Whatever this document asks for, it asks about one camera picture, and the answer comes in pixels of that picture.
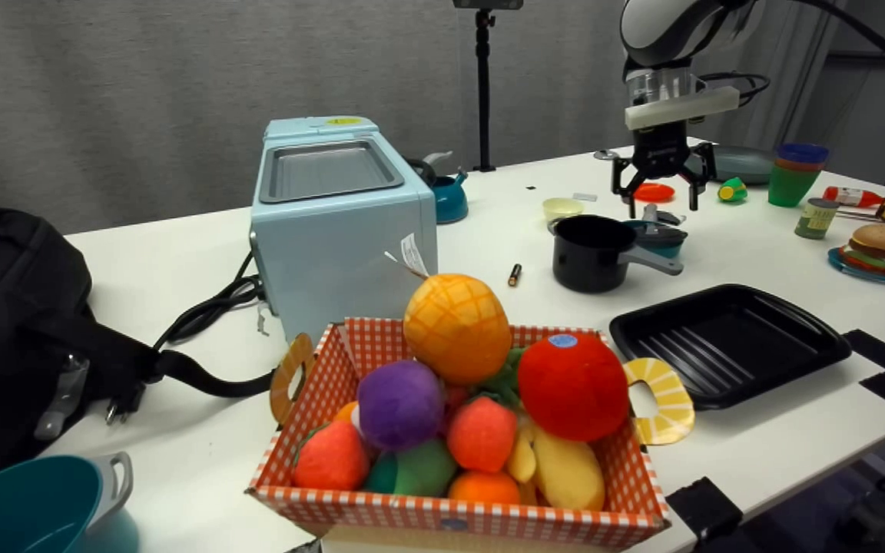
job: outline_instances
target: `grey wall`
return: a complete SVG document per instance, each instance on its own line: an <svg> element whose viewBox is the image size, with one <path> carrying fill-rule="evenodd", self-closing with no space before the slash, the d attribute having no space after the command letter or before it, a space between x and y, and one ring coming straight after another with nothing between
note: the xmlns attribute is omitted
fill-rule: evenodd
<svg viewBox="0 0 885 553"><path fill-rule="evenodd" d="M626 144L624 0L528 0L492 27L498 166ZM773 147L817 19L765 0L713 70L753 106L693 131ZM0 0L0 206L66 229L249 206L262 129L362 113L407 153L477 164L473 8L452 0Z"/></svg>
<svg viewBox="0 0 885 553"><path fill-rule="evenodd" d="M885 4L848 0L848 8L885 34ZM885 180L885 56L845 24L792 139L829 144L838 172Z"/></svg>

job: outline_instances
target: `hamburger toy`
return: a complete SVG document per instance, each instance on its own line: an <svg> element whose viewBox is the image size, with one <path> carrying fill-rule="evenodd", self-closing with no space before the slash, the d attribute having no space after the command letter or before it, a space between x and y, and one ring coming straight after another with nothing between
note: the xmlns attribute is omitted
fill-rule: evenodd
<svg viewBox="0 0 885 553"><path fill-rule="evenodd" d="M885 225L864 225L843 249L829 249L829 265L848 276L885 282Z"/></svg>

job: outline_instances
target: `light blue toaster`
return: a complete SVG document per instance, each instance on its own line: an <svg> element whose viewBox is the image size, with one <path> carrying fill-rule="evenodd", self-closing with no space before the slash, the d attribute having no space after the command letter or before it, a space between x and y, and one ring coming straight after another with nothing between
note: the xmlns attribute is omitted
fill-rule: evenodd
<svg viewBox="0 0 885 553"><path fill-rule="evenodd" d="M436 198L373 120L269 123L251 253L289 342L320 342L345 315L400 318L420 282L388 258L404 260L404 240L436 273Z"/></svg>

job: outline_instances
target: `green object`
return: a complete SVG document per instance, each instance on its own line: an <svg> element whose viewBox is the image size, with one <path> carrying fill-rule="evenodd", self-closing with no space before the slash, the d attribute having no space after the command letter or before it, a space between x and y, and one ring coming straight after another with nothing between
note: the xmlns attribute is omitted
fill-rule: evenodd
<svg viewBox="0 0 885 553"><path fill-rule="evenodd" d="M492 396L494 403L509 407L520 407L520 394L517 394L517 365L524 361L525 347L513 344L502 370L489 377L486 383L473 386L470 396Z"/></svg>
<svg viewBox="0 0 885 553"><path fill-rule="evenodd" d="M426 494L426 497L441 497L446 494L452 476L454 476L454 460L444 440L429 440L420 445L411 445L397 453L397 494Z"/></svg>
<svg viewBox="0 0 885 553"><path fill-rule="evenodd" d="M125 453L112 465L47 453L0 470L0 551L136 553L139 528L122 509L133 492Z"/></svg>
<svg viewBox="0 0 885 553"><path fill-rule="evenodd" d="M770 201L799 206L804 197L811 191L816 179L820 174L827 157L827 147L785 144L775 157Z"/></svg>
<svg viewBox="0 0 885 553"><path fill-rule="evenodd" d="M743 179L729 179L721 184L721 201L748 201L748 180Z"/></svg>
<svg viewBox="0 0 885 553"><path fill-rule="evenodd" d="M395 480L400 474L397 453L380 453L362 482L365 492L395 494Z"/></svg>

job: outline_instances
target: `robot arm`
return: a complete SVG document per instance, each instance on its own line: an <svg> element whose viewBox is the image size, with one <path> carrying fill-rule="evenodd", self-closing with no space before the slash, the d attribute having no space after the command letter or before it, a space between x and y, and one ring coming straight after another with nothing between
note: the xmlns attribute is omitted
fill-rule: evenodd
<svg viewBox="0 0 885 553"><path fill-rule="evenodd" d="M686 123L742 106L742 89L701 85L693 58L742 40L756 0L626 0L620 12L620 44L626 50L630 106L624 123L632 131L632 157L614 157L614 194L630 201L650 179L683 174L693 184L690 206L713 180L713 144L690 147Z"/></svg>
<svg viewBox="0 0 885 553"><path fill-rule="evenodd" d="M632 64L690 64L693 56L736 44L756 0L626 0L620 40Z"/></svg>

